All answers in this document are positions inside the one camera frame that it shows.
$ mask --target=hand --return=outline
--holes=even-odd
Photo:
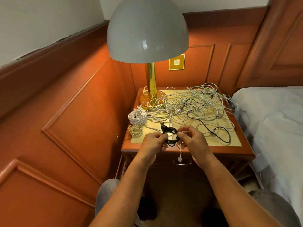
[[[192,126],[182,126],[178,129],[178,136],[181,148],[188,148],[195,163],[204,168],[209,160],[214,157],[210,151],[207,141],[202,132],[198,131]]]
[[[160,151],[166,151],[169,147],[165,143],[168,137],[168,134],[161,133],[146,134],[136,158],[143,161],[147,167],[150,167],[156,160],[156,154]]]

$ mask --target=gray dome lamp shade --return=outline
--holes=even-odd
[[[153,63],[184,53],[188,29],[170,0],[124,0],[107,30],[110,57],[125,63]]]

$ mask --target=drawer handle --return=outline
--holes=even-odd
[[[188,166],[188,165],[192,164],[192,161],[190,160],[188,164],[182,164],[182,163],[179,163],[179,161],[173,160],[172,163],[176,164],[177,166]]]

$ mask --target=white wall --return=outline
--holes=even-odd
[[[100,0],[104,18],[109,20],[123,0]],[[183,13],[266,6],[269,0],[172,0]]]
[[[0,66],[103,21],[99,0],[0,0]]]

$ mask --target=person's left hand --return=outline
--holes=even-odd
[[[169,147],[165,143],[168,137],[168,134],[161,133],[146,134],[135,158],[143,161],[147,167],[150,167],[156,160],[156,154],[160,151],[166,151]]]

